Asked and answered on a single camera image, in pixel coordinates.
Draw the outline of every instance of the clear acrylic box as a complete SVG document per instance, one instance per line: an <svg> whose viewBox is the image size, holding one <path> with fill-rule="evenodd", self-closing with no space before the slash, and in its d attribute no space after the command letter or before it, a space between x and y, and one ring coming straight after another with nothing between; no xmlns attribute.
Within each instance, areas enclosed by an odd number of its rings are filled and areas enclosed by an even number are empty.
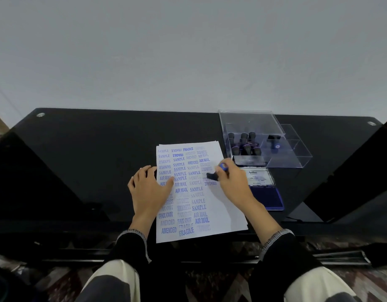
<svg viewBox="0 0 387 302"><path fill-rule="evenodd" d="M219 115L227 155L240 167L303 168L312 158L293 127L280 124L271 111L220 110ZM250 132L254 138L242 138Z"/></svg>

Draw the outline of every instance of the sleeve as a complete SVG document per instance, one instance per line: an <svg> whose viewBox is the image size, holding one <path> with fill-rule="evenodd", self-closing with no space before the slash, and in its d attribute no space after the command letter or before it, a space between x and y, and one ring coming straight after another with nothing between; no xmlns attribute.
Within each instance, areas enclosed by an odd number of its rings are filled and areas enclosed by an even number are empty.
<svg viewBox="0 0 387 302"><path fill-rule="evenodd" d="M249 286L253 301L357 301L347 284L323 268L287 229L275 233L264 245Z"/></svg>
<svg viewBox="0 0 387 302"><path fill-rule="evenodd" d="M140 301L140 277L150 259L143 233L122 232L106 262L87 281L75 302Z"/></svg>

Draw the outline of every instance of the black sleeve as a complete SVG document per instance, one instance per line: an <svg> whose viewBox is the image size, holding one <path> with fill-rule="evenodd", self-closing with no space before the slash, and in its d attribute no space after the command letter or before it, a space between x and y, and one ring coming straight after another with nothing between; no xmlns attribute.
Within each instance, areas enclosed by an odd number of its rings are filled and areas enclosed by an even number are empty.
<svg viewBox="0 0 387 302"><path fill-rule="evenodd" d="M136 233L122 234L105 262L123 260L131 265L139 275L147 269L149 264L146 256L145 240Z"/></svg>
<svg viewBox="0 0 387 302"><path fill-rule="evenodd" d="M249 279L252 301L283 301L289 286L322 264L297 242L293 234L280 236L259 261Z"/></svg>

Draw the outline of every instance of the finger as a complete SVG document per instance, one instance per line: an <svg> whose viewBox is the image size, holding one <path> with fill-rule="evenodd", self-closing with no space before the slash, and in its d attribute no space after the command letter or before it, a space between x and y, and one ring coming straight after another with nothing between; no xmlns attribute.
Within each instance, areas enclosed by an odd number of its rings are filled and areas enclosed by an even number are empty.
<svg viewBox="0 0 387 302"><path fill-rule="evenodd" d="M135 183L135 187L136 187L136 184L139 182L139 171L140 171L140 168L139 168L139 170L135 173L135 175L133 176L133 182Z"/></svg>
<svg viewBox="0 0 387 302"><path fill-rule="evenodd" d="M146 165L139 170L139 181L146 179L146 171L151 167L151 165Z"/></svg>
<svg viewBox="0 0 387 302"><path fill-rule="evenodd" d="M128 187L129 187L129 191L132 193L132 191L135 189L135 187L133 186L133 176L128 182Z"/></svg>
<svg viewBox="0 0 387 302"><path fill-rule="evenodd" d="M223 180L228 179L226 172L223 171L223 169L220 166L216 166L215 170L216 170L219 181L223 181Z"/></svg>
<svg viewBox="0 0 387 302"><path fill-rule="evenodd" d="M166 183L167 196L171 193L174 185L174 177L170 177Z"/></svg>
<svg viewBox="0 0 387 302"><path fill-rule="evenodd" d="M229 168L229 171L233 170L234 168L239 168L238 166L235 165L234 161L231 160L231 158L223 159L219 164L221 164L221 163L226 164L227 167Z"/></svg>
<svg viewBox="0 0 387 302"><path fill-rule="evenodd" d="M153 167L149 168L149 170L147 171L147 178L149 176L154 178L154 172L156 171L156 169L157 169L157 166L153 166Z"/></svg>

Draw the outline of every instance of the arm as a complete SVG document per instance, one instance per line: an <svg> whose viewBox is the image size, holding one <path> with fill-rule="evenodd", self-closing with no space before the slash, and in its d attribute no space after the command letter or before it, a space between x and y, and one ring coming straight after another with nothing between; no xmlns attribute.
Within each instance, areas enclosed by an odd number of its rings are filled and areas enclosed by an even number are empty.
<svg viewBox="0 0 387 302"><path fill-rule="evenodd" d="M174 184L171 177L160 186L154 177L156 169L142 167L130 179L128 188L135 211L132 223L118 236L106 263L90 277L76 302L140 301L140 280L146 277L150 263L146 238Z"/></svg>
<svg viewBox="0 0 387 302"><path fill-rule="evenodd" d="M223 192L252 224L263 245L260 261L249 280L253 301L336 302L356 301L355 293L336 274L304 249L294 234L271 217L248 186L246 173L230 159L227 175L216 172Z"/></svg>

